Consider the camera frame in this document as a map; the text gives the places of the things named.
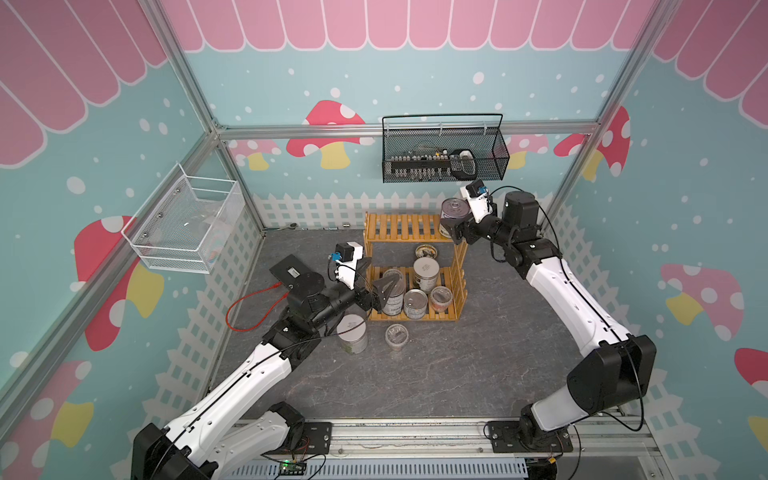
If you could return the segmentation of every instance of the yellow mushroom stem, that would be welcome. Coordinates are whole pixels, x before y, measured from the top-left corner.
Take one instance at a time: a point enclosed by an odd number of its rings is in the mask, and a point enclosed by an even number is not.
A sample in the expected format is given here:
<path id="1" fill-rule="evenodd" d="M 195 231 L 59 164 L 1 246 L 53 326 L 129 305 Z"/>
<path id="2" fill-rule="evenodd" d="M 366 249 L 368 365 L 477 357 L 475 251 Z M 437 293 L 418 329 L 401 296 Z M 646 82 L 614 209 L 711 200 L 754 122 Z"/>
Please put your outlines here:
<path id="1" fill-rule="evenodd" d="M 340 170 L 349 166 L 349 157 L 344 151 L 344 142 L 335 141 L 320 148 L 323 159 L 320 160 L 320 166 L 326 170 Z"/>

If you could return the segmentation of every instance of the black cable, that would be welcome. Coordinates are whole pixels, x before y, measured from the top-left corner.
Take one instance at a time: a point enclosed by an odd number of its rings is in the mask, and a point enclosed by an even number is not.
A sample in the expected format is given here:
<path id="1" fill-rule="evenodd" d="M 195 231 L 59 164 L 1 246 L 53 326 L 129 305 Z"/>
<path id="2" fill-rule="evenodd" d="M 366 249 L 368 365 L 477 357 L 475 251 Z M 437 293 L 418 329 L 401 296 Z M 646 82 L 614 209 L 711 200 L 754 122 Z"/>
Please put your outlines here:
<path id="1" fill-rule="evenodd" d="M 571 476 L 568 477 L 568 480 L 572 480 L 574 475 L 576 475 L 576 471 L 578 471 L 578 466 L 581 463 L 581 436 L 578 434 L 578 429 L 576 428 L 576 424 L 572 424 L 574 427 L 574 430 L 576 431 L 576 438 L 578 439 L 578 457 L 576 458 L 576 468 L 574 468 L 574 472 L 571 473 Z"/>

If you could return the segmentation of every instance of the can lid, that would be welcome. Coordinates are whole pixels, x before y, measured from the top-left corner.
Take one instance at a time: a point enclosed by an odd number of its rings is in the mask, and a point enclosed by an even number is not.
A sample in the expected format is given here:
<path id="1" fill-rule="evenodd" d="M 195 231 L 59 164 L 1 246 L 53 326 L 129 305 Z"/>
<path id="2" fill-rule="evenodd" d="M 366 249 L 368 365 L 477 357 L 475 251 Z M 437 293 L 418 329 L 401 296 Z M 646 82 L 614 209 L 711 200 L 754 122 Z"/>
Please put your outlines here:
<path id="1" fill-rule="evenodd" d="M 342 333 L 339 335 L 339 338 L 345 342 L 356 342 L 366 334 L 367 325 L 363 322 L 363 319 L 360 315 L 345 315 L 344 318 L 341 319 L 341 322 L 339 322 L 339 326 L 336 327 L 336 331 L 346 332 L 347 330 L 353 329 L 356 326 L 358 326 L 356 329 L 352 330 L 351 332 Z"/>
<path id="2" fill-rule="evenodd" d="M 403 299 L 403 304 L 414 310 L 425 308 L 427 306 L 427 294 L 417 289 L 408 290 Z"/>
<path id="3" fill-rule="evenodd" d="M 413 262 L 413 271 L 422 278 L 432 278 L 440 273 L 440 264 L 434 258 L 421 257 Z"/>
<path id="4" fill-rule="evenodd" d="M 469 213 L 469 203 L 463 198 L 446 198 L 442 202 L 441 210 L 451 218 L 461 218 Z"/>

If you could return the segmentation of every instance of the mushroom decoration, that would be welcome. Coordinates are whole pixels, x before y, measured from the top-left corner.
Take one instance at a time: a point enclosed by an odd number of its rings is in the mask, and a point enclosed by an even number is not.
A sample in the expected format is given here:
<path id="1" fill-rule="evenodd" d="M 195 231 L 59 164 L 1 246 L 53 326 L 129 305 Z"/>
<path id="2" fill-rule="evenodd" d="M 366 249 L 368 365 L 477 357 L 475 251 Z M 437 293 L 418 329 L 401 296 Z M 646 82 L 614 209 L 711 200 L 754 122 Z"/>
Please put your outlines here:
<path id="1" fill-rule="evenodd" d="M 738 349 L 733 357 L 736 370 L 755 390 L 768 398 L 768 352 Z"/>
<path id="2" fill-rule="evenodd" d="M 560 142 L 554 148 L 554 154 L 558 157 L 568 157 L 576 155 L 584 143 L 585 135 L 572 134 Z M 616 116 L 608 126 L 608 130 L 603 134 L 597 149 L 592 153 L 581 172 L 581 176 L 590 182 L 594 182 L 598 177 L 598 165 L 605 159 L 608 168 L 614 177 L 618 177 L 627 163 L 630 146 L 630 123 L 629 113 L 624 107 L 620 107 Z"/>
<path id="3" fill-rule="evenodd" d="M 736 278 L 725 270 L 700 266 L 666 264 L 661 267 L 663 282 L 681 291 L 667 299 L 667 307 L 678 322 L 690 325 L 699 313 L 707 312 L 715 333 L 722 340 L 732 339 L 744 317 L 744 297 Z"/>
<path id="4" fill-rule="evenodd" d="M 507 139 L 509 163 L 507 170 L 517 170 L 525 166 L 525 155 L 528 152 L 545 154 L 549 151 L 549 140 L 544 134 L 512 135 Z"/>
<path id="5" fill-rule="evenodd" d="M 51 440 L 69 448 L 80 442 L 93 419 L 94 404 L 73 404 L 67 398 L 91 371 L 90 362 L 62 363 L 40 396 L 0 448 L 6 480 L 32 480 L 43 473 Z"/>
<path id="6" fill-rule="evenodd" d="M 78 233 L 74 239 L 74 261 L 78 282 L 70 287 L 79 290 L 96 272 L 107 255 L 123 237 L 120 234 L 130 217 L 108 217 L 97 220 Z M 133 302 L 143 318 L 149 317 L 163 294 L 164 279 L 139 264 L 137 258 L 107 300 L 85 327 L 85 339 L 97 352 L 110 346 L 118 337 L 128 300 Z"/>
<path id="7" fill-rule="evenodd" d="M 264 160 L 264 154 L 280 155 L 282 151 L 272 140 L 232 140 L 227 146 L 235 158 L 237 165 L 251 170 L 266 170 L 270 165 Z"/>
<path id="8" fill-rule="evenodd" d="M 317 102 L 306 120 L 305 125 L 355 125 L 365 121 L 352 108 L 338 101 L 321 100 Z M 294 157 L 306 157 L 320 150 L 323 158 L 320 166 L 327 170 L 338 170 L 349 166 L 349 157 L 344 151 L 344 142 L 360 145 L 373 145 L 373 138 L 293 138 L 286 149 Z"/>

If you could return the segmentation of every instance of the clear plastic cup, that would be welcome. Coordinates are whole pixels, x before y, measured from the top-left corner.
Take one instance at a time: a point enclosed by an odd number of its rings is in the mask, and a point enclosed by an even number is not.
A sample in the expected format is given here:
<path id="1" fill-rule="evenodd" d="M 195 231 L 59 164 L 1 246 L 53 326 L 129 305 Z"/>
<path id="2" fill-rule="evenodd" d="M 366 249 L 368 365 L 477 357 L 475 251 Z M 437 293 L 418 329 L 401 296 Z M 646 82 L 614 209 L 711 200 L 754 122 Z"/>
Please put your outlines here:
<path id="1" fill-rule="evenodd" d="M 384 340 L 392 351 L 399 352 L 408 342 L 408 329 L 404 325 L 393 323 L 384 333 Z"/>

